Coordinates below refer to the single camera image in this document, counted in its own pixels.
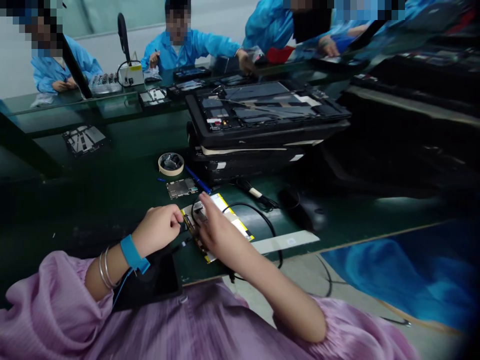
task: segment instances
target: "pink sleeve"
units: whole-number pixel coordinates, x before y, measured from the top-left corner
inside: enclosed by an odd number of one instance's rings
[[[389,322],[362,312],[346,302],[314,297],[326,320],[326,338],[321,343],[295,338],[273,317],[277,329],[315,359],[416,360],[419,356],[402,332]]]
[[[112,311],[112,295],[95,302],[85,287],[93,259],[50,253],[38,273],[6,292],[0,309],[0,358],[55,359],[84,354]]]

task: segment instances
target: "adhesive tape roll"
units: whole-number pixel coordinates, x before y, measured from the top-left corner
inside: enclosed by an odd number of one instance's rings
[[[165,176],[177,176],[184,170],[184,158],[174,152],[164,153],[158,158],[158,170]]]

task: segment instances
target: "window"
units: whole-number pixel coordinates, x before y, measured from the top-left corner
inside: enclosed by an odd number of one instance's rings
[[[122,13],[127,29],[165,22],[165,0],[63,0],[63,32],[76,38],[116,32]]]

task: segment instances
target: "blue anti-static mat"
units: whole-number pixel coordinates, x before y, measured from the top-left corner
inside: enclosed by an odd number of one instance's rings
[[[480,220],[457,220],[322,253],[354,288],[468,332],[478,315]]]

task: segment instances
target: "silver bangle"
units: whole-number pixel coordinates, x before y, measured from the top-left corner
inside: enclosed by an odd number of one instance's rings
[[[100,257],[98,258],[98,268],[100,269],[100,276],[101,276],[101,279],[102,279],[103,283],[107,287],[107,289],[112,290],[112,287],[105,280],[104,272],[102,270],[102,254],[103,254],[103,252],[100,253]]]
[[[106,278],[108,280],[108,283],[110,284],[110,288],[111,289],[115,289],[119,284],[120,284],[120,281],[116,284],[114,284],[112,282],[112,279],[110,279],[110,275],[109,275],[109,267],[107,265],[107,253],[109,252],[109,248],[110,246],[107,246],[106,250],[105,250],[105,256],[103,257],[104,258],[104,262],[105,262],[105,273],[106,273]]]

